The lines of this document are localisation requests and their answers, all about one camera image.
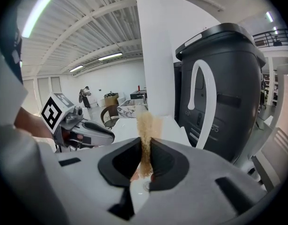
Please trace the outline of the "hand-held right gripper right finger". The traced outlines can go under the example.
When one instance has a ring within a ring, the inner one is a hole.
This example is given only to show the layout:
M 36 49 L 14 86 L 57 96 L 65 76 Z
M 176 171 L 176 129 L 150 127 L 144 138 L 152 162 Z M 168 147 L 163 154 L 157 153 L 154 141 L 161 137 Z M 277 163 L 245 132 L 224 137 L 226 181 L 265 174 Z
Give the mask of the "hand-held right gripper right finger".
M 154 180 L 135 225 L 247 225 L 272 200 L 248 174 L 222 157 L 153 139 Z

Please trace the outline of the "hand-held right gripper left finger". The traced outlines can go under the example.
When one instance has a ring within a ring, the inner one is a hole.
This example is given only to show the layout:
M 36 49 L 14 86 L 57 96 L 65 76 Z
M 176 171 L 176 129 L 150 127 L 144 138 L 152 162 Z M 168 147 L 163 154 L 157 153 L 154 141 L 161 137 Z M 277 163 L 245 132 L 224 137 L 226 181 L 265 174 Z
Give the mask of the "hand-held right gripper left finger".
M 135 215 L 130 180 L 142 156 L 140 138 L 64 153 L 41 145 L 40 155 L 52 188 L 67 208 L 104 211 L 126 221 Z

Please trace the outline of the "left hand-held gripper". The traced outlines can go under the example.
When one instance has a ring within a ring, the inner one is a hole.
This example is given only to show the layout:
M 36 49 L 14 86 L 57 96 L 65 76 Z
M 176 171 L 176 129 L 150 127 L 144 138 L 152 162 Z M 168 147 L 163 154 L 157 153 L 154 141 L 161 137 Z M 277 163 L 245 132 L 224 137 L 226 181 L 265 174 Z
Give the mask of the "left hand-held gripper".
M 114 133 L 92 121 L 84 121 L 80 128 L 74 128 L 80 117 L 72 112 L 74 105 L 63 93 L 50 93 L 48 100 L 42 107 L 40 116 L 50 130 L 56 145 L 69 147 L 62 138 L 62 131 L 72 131 L 73 140 L 78 141 L 81 147 L 95 147 L 110 145 L 114 141 Z

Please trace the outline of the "beige sponge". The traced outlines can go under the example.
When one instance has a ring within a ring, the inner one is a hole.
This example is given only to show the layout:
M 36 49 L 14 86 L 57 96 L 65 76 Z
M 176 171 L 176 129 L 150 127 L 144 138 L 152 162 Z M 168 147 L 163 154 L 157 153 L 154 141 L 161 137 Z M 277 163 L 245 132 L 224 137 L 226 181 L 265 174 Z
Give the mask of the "beige sponge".
M 151 165 L 151 141 L 152 138 L 161 138 L 163 119 L 155 117 L 149 111 L 146 111 L 137 116 L 136 122 L 142 149 L 138 172 L 140 177 L 145 178 L 152 175 L 153 172 Z

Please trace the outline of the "person's left forearm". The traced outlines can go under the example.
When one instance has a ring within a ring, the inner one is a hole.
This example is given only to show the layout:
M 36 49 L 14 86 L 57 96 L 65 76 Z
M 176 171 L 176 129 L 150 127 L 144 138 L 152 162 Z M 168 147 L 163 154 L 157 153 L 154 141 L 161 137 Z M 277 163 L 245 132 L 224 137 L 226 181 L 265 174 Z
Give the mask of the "person's left forearm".
M 50 130 L 47 128 L 42 119 L 20 108 L 14 122 L 14 126 L 29 132 L 34 137 L 53 139 Z

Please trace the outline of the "person's left hand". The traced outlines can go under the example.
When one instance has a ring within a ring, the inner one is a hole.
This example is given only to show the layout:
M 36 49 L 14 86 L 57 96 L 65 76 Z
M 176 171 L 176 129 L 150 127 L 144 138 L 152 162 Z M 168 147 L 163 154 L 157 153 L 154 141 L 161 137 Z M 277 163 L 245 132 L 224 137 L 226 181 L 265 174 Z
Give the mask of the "person's left hand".
M 83 135 L 67 130 L 62 131 L 62 138 L 66 145 L 73 147 L 75 150 L 80 148 L 83 141 Z

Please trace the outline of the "dark wicker chair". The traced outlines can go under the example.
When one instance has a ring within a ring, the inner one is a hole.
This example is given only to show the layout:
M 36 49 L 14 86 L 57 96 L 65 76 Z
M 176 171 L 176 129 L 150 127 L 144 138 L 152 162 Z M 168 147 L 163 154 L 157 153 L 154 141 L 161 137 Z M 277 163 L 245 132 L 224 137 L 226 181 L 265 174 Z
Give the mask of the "dark wicker chair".
M 119 114 L 117 111 L 118 105 L 110 105 L 104 108 L 100 114 L 100 118 L 104 126 L 108 129 L 112 129 L 119 119 Z M 108 113 L 108 119 L 105 120 L 105 115 Z

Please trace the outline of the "large cardboard box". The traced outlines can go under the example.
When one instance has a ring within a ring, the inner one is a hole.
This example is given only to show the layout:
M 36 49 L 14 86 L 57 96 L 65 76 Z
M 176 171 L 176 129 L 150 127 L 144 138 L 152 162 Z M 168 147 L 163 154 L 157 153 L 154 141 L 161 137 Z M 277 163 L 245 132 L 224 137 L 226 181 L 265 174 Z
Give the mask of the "large cardboard box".
M 118 105 L 118 93 L 104 95 L 105 106 Z

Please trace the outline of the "marble pattern counter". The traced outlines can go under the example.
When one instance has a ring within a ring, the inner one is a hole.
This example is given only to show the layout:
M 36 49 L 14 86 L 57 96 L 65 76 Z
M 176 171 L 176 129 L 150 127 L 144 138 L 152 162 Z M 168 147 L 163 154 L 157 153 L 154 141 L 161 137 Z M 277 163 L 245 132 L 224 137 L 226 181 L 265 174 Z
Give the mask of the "marble pattern counter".
M 129 106 L 118 106 L 117 112 L 119 118 L 136 118 L 138 115 L 148 111 L 147 105 L 129 105 Z

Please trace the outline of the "dark table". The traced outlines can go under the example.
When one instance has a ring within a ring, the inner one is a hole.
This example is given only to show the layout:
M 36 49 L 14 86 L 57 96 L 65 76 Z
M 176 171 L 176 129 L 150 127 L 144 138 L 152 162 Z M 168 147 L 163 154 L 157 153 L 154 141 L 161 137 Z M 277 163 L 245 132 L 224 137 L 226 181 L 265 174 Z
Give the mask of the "dark table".
M 130 94 L 130 99 L 142 99 L 144 97 L 147 97 L 146 90 L 135 91 Z

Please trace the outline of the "large black machine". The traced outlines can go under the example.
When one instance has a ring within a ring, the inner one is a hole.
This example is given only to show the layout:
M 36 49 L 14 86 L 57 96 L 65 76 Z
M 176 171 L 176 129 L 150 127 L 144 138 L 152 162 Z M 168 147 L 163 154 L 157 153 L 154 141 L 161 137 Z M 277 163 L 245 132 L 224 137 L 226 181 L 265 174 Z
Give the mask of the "large black machine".
M 188 109 L 191 76 L 197 60 L 205 61 L 216 85 L 216 112 L 204 148 L 234 163 L 254 127 L 261 94 L 263 53 L 252 36 L 234 23 L 202 31 L 175 50 L 175 119 L 196 147 L 205 119 L 206 78 L 197 72 L 193 110 Z

